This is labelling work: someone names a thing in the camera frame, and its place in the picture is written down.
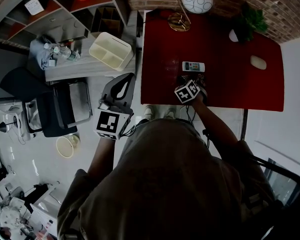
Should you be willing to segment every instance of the red desk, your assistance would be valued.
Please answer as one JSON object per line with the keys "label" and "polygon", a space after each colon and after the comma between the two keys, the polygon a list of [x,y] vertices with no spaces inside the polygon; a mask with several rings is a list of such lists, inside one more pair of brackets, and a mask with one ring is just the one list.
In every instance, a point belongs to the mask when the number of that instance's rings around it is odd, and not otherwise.
{"label": "red desk", "polygon": [[[232,42],[231,29],[208,16],[190,14],[191,29],[176,32],[164,20],[169,12],[146,15],[142,104],[180,105],[174,90],[177,76],[187,75],[182,62],[188,61],[205,64],[208,106],[283,111],[284,68],[276,42],[258,33],[253,41]],[[264,59],[267,68],[253,67],[251,55]]]}

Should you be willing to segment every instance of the desk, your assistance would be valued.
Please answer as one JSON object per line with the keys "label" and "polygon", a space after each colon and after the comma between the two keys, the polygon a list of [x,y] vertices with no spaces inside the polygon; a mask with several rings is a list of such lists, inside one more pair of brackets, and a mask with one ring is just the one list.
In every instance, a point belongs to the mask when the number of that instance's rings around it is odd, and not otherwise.
{"label": "desk", "polygon": [[45,72],[45,81],[57,81],[70,78],[84,78],[95,76],[118,76],[126,73],[135,73],[136,71],[136,35],[137,35],[137,11],[130,13],[128,24],[123,29],[121,39],[132,46],[134,52],[133,58],[130,60],[126,68],[119,72],[105,65],[100,60],[89,54],[89,48],[95,41],[90,33],[87,38],[73,42],[71,47],[81,47],[81,58],[76,61],[69,61],[64,58],[58,58],[55,67],[49,67]]}
{"label": "desk", "polygon": [[[254,33],[244,44],[229,39],[226,22],[190,14],[191,29],[176,32],[165,20],[171,12],[148,12],[143,30],[141,103],[181,105],[174,90],[177,77],[188,75],[182,62],[205,63],[210,107],[283,111],[284,68],[280,45]],[[255,55],[265,70],[250,64]]]}

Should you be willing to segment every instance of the black chair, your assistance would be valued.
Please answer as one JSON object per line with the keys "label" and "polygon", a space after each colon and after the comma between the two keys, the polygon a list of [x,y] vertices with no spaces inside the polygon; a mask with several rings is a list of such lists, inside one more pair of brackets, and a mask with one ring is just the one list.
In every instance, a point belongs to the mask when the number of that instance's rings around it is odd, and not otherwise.
{"label": "black chair", "polygon": [[[45,137],[59,137],[77,132],[77,125],[92,116],[88,86],[86,87],[89,117],[76,122],[70,96],[70,84],[59,82],[47,86],[24,67],[18,67],[4,76],[0,88],[22,101],[27,128],[30,133],[43,132]],[[41,128],[29,125],[26,103],[36,99]]]}

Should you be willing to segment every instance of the gray desk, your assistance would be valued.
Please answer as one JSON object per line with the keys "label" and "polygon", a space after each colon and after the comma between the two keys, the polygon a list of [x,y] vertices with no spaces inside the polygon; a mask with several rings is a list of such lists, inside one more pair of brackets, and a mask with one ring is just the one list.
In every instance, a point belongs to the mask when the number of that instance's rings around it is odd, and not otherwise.
{"label": "gray desk", "polygon": [[118,76],[126,73],[135,73],[136,71],[136,36],[137,36],[137,11],[130,13],[127,27],[123,29],[121,39],[132,46],[134,56],[126,68],[119,72],[105,65],[98,59],[89,54],[89,48],[95,41],[95,38],[89,33],[88,38],[75,41],[71,47],[81,50],[81,58],[76,61],[69,61],[64,58],[58,58],[55,67],[49,67],[45,72],[45,81],[57,81],[70,78],[84,78],[95,76]]}

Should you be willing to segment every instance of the white wall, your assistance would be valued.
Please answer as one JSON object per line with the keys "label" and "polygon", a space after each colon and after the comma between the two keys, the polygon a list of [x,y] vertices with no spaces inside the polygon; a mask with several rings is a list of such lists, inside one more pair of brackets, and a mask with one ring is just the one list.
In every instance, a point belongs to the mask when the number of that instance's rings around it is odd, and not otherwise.
{"label": "white wall", "polygon": [[300,38],[281,44],[281,52],[283,112],[249,110],[246,141],[259,156],[274,156],[282,166],[300,174]]}

